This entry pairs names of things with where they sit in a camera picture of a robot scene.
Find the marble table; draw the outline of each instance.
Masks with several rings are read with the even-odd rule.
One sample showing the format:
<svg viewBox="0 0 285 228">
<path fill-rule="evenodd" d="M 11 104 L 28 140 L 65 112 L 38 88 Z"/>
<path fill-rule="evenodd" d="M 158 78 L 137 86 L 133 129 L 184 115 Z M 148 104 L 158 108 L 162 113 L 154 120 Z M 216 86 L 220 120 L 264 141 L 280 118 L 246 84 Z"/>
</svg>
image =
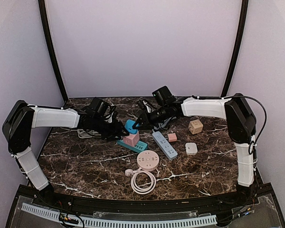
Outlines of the marble table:
<svg viewBox="0 0 285 228">
<path fill-rule="evenodd" d="M 135 120 L 140 112 L 138 97 L 104 98 L 117 105 L 118 119 Z M 153 98 L 147 98 L 154 105 Z M 66 106 L 82 108 L 90 98 L 70 99 Z M 188 130 L 191 120 L 200 119 L 203 131 L 192 135 Z M 147 195 L 133 192 L 126 169 L 136 170 L 137 153 L 116 142 L 97 138 L 80 139 L 76 130 L 53 128 L 39 158 L 39 164 L 56 192 L 114 200 L 173 200 L 217 195 L 236 191 L 238 177 L 237 154 L 228 136 L 227 123 L 223 119 L 209 117 L 183 117 L 175 120 L 167 133 L 176 133 L 177 142 L 171 145 L 178 152 L 172 161 L 153 141 L 151 131 L 140 131 L 140 140 L 158 153 L 160 164 L 153 174 L 157 178 L 155 190 Z M 187 155 L 185 143 L 198 146 L 196 155 Z M 149 180 L 139 176 L 137 182 L 144 185 Z"/>
</svg>

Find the pink block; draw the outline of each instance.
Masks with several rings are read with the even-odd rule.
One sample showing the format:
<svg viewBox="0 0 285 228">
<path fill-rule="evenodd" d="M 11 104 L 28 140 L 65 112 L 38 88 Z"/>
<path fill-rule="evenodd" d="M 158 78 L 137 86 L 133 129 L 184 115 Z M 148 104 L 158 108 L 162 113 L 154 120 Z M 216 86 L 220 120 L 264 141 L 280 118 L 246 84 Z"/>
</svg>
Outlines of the pink block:
<svg viewBox="0 0 285 228">
<path fill-rule="evenodd" d="M 135 146 L 139 141 L 139 132 L 137 134 L 130 134 L 129 136 L 123 137 L 123 142 L 130 146 Z"/>
<path fill-rule="evenodd" d="M 176 134 L 175 133 L 168 134 L 168 141 L 169 142 L 176 142 L 177 141 Z"/>
</svg>

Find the black metal bar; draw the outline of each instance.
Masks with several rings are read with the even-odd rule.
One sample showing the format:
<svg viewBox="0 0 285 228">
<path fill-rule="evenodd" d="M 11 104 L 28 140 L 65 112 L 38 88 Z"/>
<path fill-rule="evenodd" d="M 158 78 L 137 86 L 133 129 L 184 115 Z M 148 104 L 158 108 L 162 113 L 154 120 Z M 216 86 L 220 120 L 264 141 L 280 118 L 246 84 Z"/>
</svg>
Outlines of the black metal bar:
<svg viewBox="0 0 285 228">
<path fill-rule="evenodd" d="M 65 85 L 63 84 L 63 80 L 61 77 L 61 73 L 59 70 L 58 62 L 57 62 L 55 51 L 54 51 L 53 41 L 52 41 L 52 37 L 51 37 L 50 30 L 49 30 L 49 25 L 48 25 L 48 17 L 47 17 L 47 9 L 45 5 L 45 0 L 38 0 L 38 2 L 39 2 L 39 11 L 40 11 L 40 16 L 41 16 L 42 27 L 43 27 L 44 36 L 47 42 L 49 57 L 52 62 L 52 67 L 53 67 L 55 77 L 56 77 L 56 80 L 57 80 L 57 83 L 60 89 L 60 93 L 62 95 L 63 100 L 66 102 L 68 100 L 67 91 L 66 91 Z"/>
<path fill-rule="evenodd" d="M 247 9 L 248 9 L 248 2 L 249 0 L 242 0 L 242 8 L 241 13 L 239 16 L 239 22 L 238 22 L 238 30 L 237 30 L 237 37 L 233 48 L 233 53 L 228 69 L 228 73 L 226 76 L 225 84 L 222 90 L 221 96 L 226 96 L 231 84 L 232 76 L 234 73 L 234 69 L 236 68 L 237 60 L 238 60 L 238 53 L 239 49 L 241 47 L 242 37 L 244 33 L 244 27 L 245 27 L 245 21 L 246 21 L 246 15 L 247 15 Z"/>
</svg>

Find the power strip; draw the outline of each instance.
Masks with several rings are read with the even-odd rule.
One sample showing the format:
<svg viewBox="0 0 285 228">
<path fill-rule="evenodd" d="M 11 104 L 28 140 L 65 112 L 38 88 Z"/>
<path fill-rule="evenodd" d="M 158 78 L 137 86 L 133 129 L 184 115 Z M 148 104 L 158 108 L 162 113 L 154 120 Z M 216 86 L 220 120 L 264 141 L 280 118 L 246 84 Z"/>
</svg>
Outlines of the power strip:
<svg viewBox="0 0 285 228">
<path fill-rule="evenodd" d="M 154 132 L 152 137 L 170 161 L 177 157 L 177 152 L 165 139 L 161 132 Z"/>
</svg>

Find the white cable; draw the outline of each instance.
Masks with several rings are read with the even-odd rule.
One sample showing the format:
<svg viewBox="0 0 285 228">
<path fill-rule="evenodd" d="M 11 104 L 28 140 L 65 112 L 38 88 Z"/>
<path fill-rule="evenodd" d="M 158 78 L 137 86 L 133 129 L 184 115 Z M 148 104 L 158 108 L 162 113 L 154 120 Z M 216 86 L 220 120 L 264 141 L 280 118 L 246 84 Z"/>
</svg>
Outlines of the white cable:
<svg viewBox="0 0 285 228">
<path fill-rule="evenodd" d="M 83 129 L 77 129 L 78 137 L 80 139 L 89 139 L 89 138 L 100 138 L 101 134 L 96 131 L 84 131 Z"/>
<path fill-rule="evenodd" d="M 154 190 L 155 186 L 156 186 L 156 178 L 155 176 L 148 172 L 148 171 L 144 171 L 142 170 L 141 168 L 139 168 L 138 170 L 136 171 L 133 171 L 134 175 L 132 176 L 131 178 L 131 187 L 133 189 L 133 191 L 135 191 L 136 193 L 140 194 L 140 195 L 145 195 L 145 194 L 148 194 L 150 193 L 151 191 Z M 144 173 L 144 174 L 147 174 L 150 179 L 151 179 L 151 184 L 149 187 L 147 188 L 141 188 L 137 185 L 136 183 L 136 177 L 140 174 L 140 173 Z"/>
</svg>

